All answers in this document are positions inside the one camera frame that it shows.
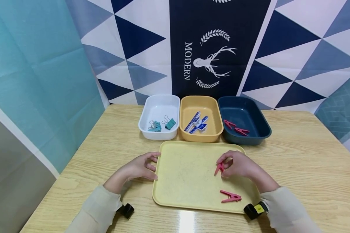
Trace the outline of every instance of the laurel wreath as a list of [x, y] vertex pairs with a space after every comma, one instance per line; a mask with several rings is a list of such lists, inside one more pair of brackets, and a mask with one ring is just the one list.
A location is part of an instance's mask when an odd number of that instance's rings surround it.
[[231, 0], [213, 0], [216, 3], [226, 3], [226, 2], [230, 2]]
[[196, 83], [198, 86], [202, 87], [202, 88], [213, 88], [214, 86], [217, 86], [219, 84], [219, 81], [213, 83], [213, 84], [206, 84], [203, 83], [201, 80], [199, 80], [198, 78], [196, 79]]
[[214, 30], [211, 30], [211, 31], [207, 32], [203, 37], [201, 37], [201, 42], [200, 42], [201, 46], [202, 46], [202, 44], [204, 42], [207, 42], [210, 38], [217, 37], [217, 36], [223, 37], [228, 42], [229, 42], [229, 39], [231, 38], [229, 36], [229, 34], [227, 32], [225, 32], [224, 30], [222, 30], [222, 29], [214, 29]]

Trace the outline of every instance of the navy banner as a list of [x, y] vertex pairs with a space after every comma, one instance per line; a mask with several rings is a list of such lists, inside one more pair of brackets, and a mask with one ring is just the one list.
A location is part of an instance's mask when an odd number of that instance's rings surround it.
[[235, 96], [271, 0], [170, 0], [172, 93]]

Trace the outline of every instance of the wood grain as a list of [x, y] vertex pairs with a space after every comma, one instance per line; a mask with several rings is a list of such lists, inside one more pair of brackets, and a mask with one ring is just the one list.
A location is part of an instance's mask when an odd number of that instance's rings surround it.
[[[136, 156], [158, 151], [138, 129], [143, 106], [111, 105], [47, 193], [22, 233], [64, 232], [96, 186]], [[272, 135], [243, 146], [282, 186], [287, 186], [324, 232], [350, 232], [350, 153], [311, 113], [263, 111]], [[266, 216], [162, 207], [152, 182], [137, 180], [123, 197], [135, 213], [117, 216], [108, 232], [275, 232]]]

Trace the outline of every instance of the white plastic bin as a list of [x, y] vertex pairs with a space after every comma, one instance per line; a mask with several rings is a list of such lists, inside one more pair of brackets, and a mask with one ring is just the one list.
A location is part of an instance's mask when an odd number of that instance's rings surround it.
[[[145, 101], [143, 112], [139, 120], [139, 129], [144, 137], [150, 140], [171, 140], [173, 139], [179, 128], [179, 114], [180, 114], [180, 98], [175, 95], [152, 95]], [[165, 115], [168, 118], [173, 118], [176, 124], [168, 130], [165, 124]], [[150, 121], [155, 120], [161, 123], [161, 132], [150, 132]]]

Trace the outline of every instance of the red clothespin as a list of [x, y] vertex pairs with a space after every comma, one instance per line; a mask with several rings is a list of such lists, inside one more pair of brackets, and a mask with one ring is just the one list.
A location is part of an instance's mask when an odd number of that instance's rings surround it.
[[223, 200], [222, 203], [228, 203], [231, 201], [241, 201], [241, 196], [239, 196], [237, 194], [233, 194], [231, 192], [227, 192], [224, 190], [221, 190], [221, 193], [228, 195], [228, 199]]
[[232, 129], [232, 128], [236, 127], [236, 125], [235, 125], [234, 123], [229, 122], [229, 121], [227, 121], [227, 120], [224, 120], [223, 122], [227, 125], [227, 127], [228, 127], [229, 129]]
[[216, 166], [216, 170], [215, 170], [214, 176], [217, 175], [217, 173], [218, 173], [219, 170], [220, 170], [221, 172], [224, 172], [223, 162], [219, 163], [219, 164]]
[[243, 128], [235, 128], [235, 131], [243, 136], [248, 136], [246, 133], [249, 133], [250, 131]]

